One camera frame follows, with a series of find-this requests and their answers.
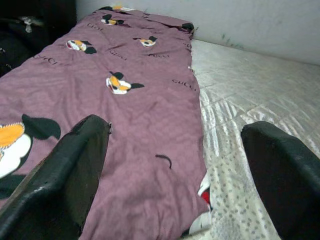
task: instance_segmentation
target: mattress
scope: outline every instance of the mattress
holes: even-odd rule
[[[320,67],[193,40],[192,68],[213,211],[211,229],[185,239],[279,240],[240,133],[246,124],[267,121],[320,157]]]

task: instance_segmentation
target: white mattress cover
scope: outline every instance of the white mattress cover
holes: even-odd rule
[[[267,121],[320,157],[320,66],[193,40],[192,68],[200,86],[213,224],[185,239],[279,240],[240,133],[246,124]]]

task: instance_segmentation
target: white wall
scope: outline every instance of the white wall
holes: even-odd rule
[[[188,20],[198,40],[320,65],[320,0],[77,0],[78,19],[116,4]]]

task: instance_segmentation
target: black thread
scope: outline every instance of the black thread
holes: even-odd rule
[[[161,158],[161,159],[166,159],[166,160],[168,160],[169,161],[169,169],[171,169],[171,167],[172,167],[172,162],[171,162],[171,159],[169,158],[169,157],[167,157],[166,155],[159,155],[159,154],[157,154],[157,155],[155,155],[155,157],[156,158]]]

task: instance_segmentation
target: purple bedsheet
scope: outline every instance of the purple bedsheet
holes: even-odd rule
[[[190,23],[125,13],[94,12],[0,78],[0,153],[13,154],[16,139],[29,135],[21,143],[29,153],[18,154],[24,159],[9,174],[25,175],[84,117],[112,122],[80,239],[173,240],[208,211],[197,194],[206,167]],[[1,145],[1,129],[13,123],[25,132]],[[37,137],[34,128],[51,133]]]

